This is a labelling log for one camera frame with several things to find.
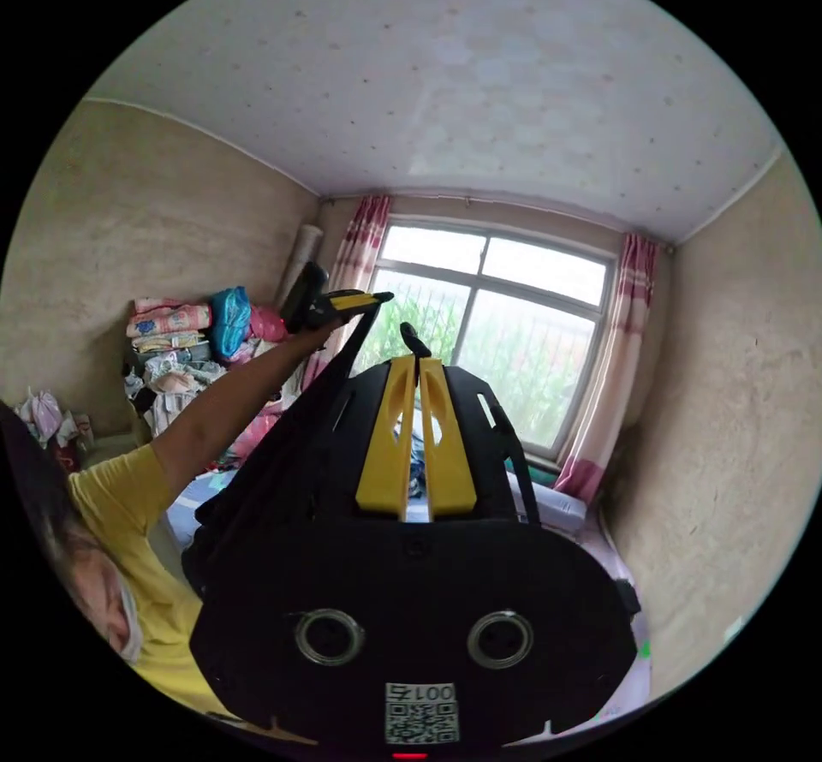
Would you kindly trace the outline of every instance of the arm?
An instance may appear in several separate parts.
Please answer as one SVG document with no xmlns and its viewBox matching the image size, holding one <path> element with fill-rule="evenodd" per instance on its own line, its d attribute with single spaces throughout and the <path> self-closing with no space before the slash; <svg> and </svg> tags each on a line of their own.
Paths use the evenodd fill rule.
<svg viewBox="0 0 822 762">
<path fill-rule="evenodd" d="M 169 504 L 240 436 L 271 395 L 338 326 L 303 331 L 225 373 L 152 441 L 169 483 Z"/>
</svg>

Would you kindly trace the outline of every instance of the yellow shirt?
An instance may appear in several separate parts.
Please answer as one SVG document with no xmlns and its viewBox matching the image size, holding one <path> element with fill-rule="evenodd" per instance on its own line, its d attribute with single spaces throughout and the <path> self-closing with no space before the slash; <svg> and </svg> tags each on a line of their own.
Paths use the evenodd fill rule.
<svg viewBox="0 0 822 762">
<path fill-rule="evenodd" d="M 143 631 L 134 669 L 181 705 L 236 718 L 212 692 L 188 649 L 202 603 L 163 567 L 148 542 L 173 500 L 151 446 L 72 474 L 69 485 L 83 519 L 134 595 Z"/>
</svg>

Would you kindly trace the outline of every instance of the yellow panel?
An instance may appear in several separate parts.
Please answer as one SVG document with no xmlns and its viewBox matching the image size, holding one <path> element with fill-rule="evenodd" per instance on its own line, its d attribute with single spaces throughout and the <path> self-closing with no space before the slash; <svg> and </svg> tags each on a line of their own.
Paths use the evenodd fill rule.
<svg viewBox="0 0 822 762">
<path fill-rule="evenodd" d="M 371 294 L 345 294 L 341 297 L 331 297 L 331 305 L 337 311 L 346 311 L 349 308 L 362 308 L 377 302 Z"/>
<path fill-rule="evenodd" d="M 429 520 L 434 522 L 439 516 L 467 514 L 477 503 L 477 493 L 441 360 L 431 357 L 420 360 L 420 401 Z M 432 416 L 442 432 L 438 444 L 434 443 Z"/>
<path fill-rule="evenodd" d="M 414 355 L 391 361 L 388 382 L 368 446 L 357 488 L 361 510 L 396 514 L 405 522 L 408 475 L 411 470 L 411 429 L 414 427 Z M 394 428 L 402 414 L 399 438 Z"/>
</svg>

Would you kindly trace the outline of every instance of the label sticker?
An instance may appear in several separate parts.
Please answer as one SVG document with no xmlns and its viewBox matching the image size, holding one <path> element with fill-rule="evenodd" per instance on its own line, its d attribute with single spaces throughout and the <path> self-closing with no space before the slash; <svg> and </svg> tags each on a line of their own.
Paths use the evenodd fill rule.
<svg viewBox="0 0 822 762">
<path fill-rule="evenodd" d="M 459 711 L 453 682 L 386 683 L 386 744 L 438 745 L 459 740 Z"/>
</svg>

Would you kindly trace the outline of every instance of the window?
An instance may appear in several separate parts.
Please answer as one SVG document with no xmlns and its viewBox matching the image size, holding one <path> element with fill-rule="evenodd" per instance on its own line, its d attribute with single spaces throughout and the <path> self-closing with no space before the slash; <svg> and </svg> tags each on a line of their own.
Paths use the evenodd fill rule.
<svg viewBox="0 0 822 762">
<path fill-rule="evenodd" d="M 370 289 L 390 291 L 354 371 L 408 353 L 484 379 L 531 453 L 556 456 L 599 345 L 613 263 L 494 230 L 389 225 Z"/>
</svg>

